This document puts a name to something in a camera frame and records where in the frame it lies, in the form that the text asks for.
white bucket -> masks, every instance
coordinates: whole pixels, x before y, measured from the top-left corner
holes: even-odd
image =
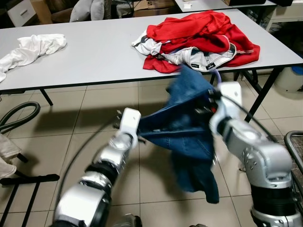
[[[285,92],[295,93],[303,85],[302,70],[284,68],[275,81],[275,86]]]

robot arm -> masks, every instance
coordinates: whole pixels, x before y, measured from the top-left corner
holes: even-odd
[[[241,105],[237,82],[218,86],[222,95]],[[251,185],[251,215],[258,227],[302,227],[293,201],[292,159],[280,144],[266,139],[247,122],[239,120],[239,108],[221,97],[210,120],[213,133],[223,137],[228,150],[245,166]]]
[[[219,85],[222,95],[241,105],[241,87],[236,82]],[[247,122],[239,120],[238,107],[228,99],[216,99],[218,108],[210,120],[213,133],[220,134],[228,150],[245,166],[251,185],[251,215],[258,227],[303,227],[293,201],[288,151],[268,141]],[[85,175],[61,198],[52,227],[104,227],[112,187],[124,169],[128,153],[135,147],[140,113],[126,108],[120,130],[99,151]],[[115,227],[140,226],[138,217],[126,215]]]
[[[120,129],[102,148],[85,170],[84,176],[68,189],[56,207],[53,227],[104,227],[106,225],[111,191],[123,171],[129,151],[138,143],[137,127],[141,114],[126,108]],[[136,222],[136,217],[126,216],[123,224]]]

red jacket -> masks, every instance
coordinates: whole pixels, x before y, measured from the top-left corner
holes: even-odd
[[[225,52],[229,43],[237,48],[236,56],[224,64],[235,67],[244,65],[259,58],[260,47],[254,45],[245,34],[231,23],[228,16],[214,11],[205,11],[188,15],[182,19],[166,18],[159,25],[147,27],[147,37],[163,44],[161,51],[171,53],[176,49],[195,46],[204,52]],[[172,73],[178,70],[177,65],[149,55],[144,62],[144,69]]]

blue denim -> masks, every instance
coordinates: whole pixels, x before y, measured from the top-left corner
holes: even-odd
[[[170,98],[166,106],[140,120],[139,135],[172,151],[173,168],[184,191],[204,191],[209,203],[218,203],[218,187],[211,172],[214,140],[209,117],[197,116],[194,111],[197,103],[209,104],[209,89],[213,86],[200,72],[182,66],[167,89]]]

tiled floor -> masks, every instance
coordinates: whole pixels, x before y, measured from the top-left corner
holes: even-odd
[[[260,83],[265,80],[266,77],[261,77]],[[158,80],[49,89],[47,93],[54,103],[52,107],[39,91],[4,96],[0,102],[0,118],[22,102],[32,100],[41,105],[41,112],[34,120],[8,134],[30,159],[27,164],[16,162],[16,165],[29,175],[61,175],[79,146],[115,114],[116,109],[128,106],[146,115],[161,108],[168,97],[165,88],[169,82]],[[243,105],[249,109],[256,99],[256,92],[247,82],[239,82]],[[22,118],[30,111],[30,108],[20,111],[12,120]],[[286,98],[271,88],[255,116],[274,135],[303,130],[303,95]],[[113,134],[114,130],[107,127],[89,144],[72,167],[64,189],[77,181],[93,154]],[[147,142],[131,152],[127,167],[115,185],[108,227],[126,213],[140,215],[144,227],[189,227],[198,223],[208,227],[254,227],[249,212],[251,196],[246,175],[238,170],[239,161],[228,152],[219,137],[215,138],[215,147],[213,173],[221,197],[219,204],[208,204],[203,192],[182,192],[170,168],[169,151]],[[28,227],[51,224],[57,187],[54,182],[41,184]],[[33,185],[20,186],[6,227],[21,226],[33,188]],[[11,188],[0,188],[0,213],[5,209],[10,192]]]

